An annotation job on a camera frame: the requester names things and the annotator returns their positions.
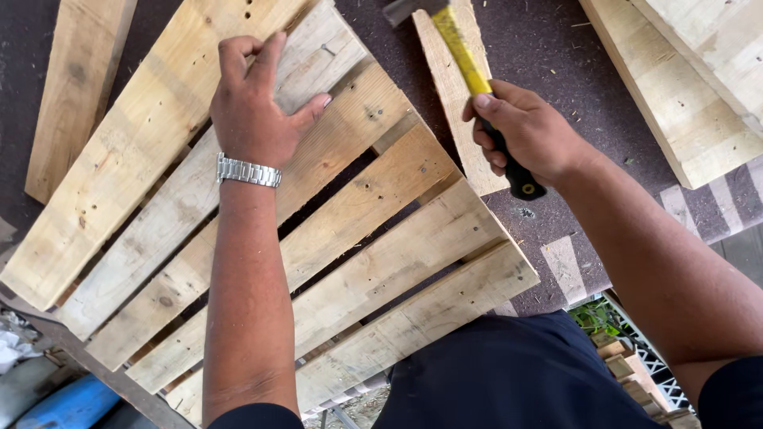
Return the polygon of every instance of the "black shirt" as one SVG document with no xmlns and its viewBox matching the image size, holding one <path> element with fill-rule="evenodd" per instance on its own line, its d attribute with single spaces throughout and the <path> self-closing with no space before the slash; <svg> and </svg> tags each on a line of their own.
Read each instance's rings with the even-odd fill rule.
<svg viewBox="0 0 763 429">
<path fill-rule="evenodd" d="M 763 357 L 716 371 L 700 394 L 703 429 L 763 427 Z M 419 427 L 650 428 L 593 344 L 564 311 L 482 316 L 394 366 L 374 429 Z M 298 429 L 274 404 L 229 411 L 209 429 Z"/>
</svg>

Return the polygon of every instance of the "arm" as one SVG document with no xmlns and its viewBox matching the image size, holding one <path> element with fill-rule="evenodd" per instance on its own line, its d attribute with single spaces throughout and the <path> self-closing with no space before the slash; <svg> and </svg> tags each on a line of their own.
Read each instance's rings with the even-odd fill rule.
<svg viewBox="0 0 763 429">
<path fill-rule="evenodd" d="M 465 112 L 488 119 L 538 182 L 557 188 L 633 317 L 697 404 L 730 360 L 763 353 L 763 291 L 680 225 L 534 92 L 491 81 Z M 506 158 L 475 125 L 493 171 Z"/>
<path fill-rule="evenodd" d="M 282 169 L 330 101 L 313 97 L 292 116 L 273 101 L 275 68 L 286 36 L 220 43 L 221 80 L 210 108 L 221 149 L 230 158 Z M 246 57 L 256 55 L 247 70 Z M 255 402 L 299 415 L 294 316 L 275 219 L 275 189 L 226 180 L 220 186 L 204 350 L 204 426 Z"/>
</svg>

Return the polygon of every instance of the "yellow hammer handle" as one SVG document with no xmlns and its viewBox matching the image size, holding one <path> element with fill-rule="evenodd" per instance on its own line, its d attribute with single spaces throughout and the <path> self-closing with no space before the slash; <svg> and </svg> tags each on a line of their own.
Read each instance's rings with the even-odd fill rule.
<svg viewBox="0 0 763 429">
<path fill-rule="evenodd" d="M 439 33 L 442 34 L 453 59 L 456 60 L 456 64 L 458 64 L 466 81 L 466 86 L 469 88 L 469 93 L 474 96 L 483 92 L 493 92 L 485 75 L 477 67 L 472 52 L 464 42 L 464 37 L 459 33 L 453 7 L 446 6 L 432 17 L 432 21 L 434 21 Z"/>
</svg>

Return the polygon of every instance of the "green plant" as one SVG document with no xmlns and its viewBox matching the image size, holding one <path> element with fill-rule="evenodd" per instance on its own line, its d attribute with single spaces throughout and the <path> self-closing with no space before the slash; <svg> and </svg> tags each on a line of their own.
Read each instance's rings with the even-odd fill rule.
<svg viewBox="0 0 763 429">
<path fill-rule="evenodd" d="M 571 308 L 568 313 L 583 328 L 586 335 L 596 334 L 600 329 L 612 336 L 620 333 L 622 318 L 605 298 Z"/>
</svg>

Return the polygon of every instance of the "forearm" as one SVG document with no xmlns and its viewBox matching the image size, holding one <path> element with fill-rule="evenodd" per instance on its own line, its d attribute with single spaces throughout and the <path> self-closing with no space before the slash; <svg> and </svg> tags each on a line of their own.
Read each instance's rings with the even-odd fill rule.
<svg viewBox="0 0 763 429">
<path fill-rule="evenodd" d="M 670 365 L 763 351 L 760 288 L 621 168 L 597 153 L 560 183 L 626 310 Z"/>
<path fill-rule="evenodd" d="M 225 181 L 204 353 L 204 422 L 253 402 L 297 412 L 294 316 L 275 189 Z"/>
</svg>

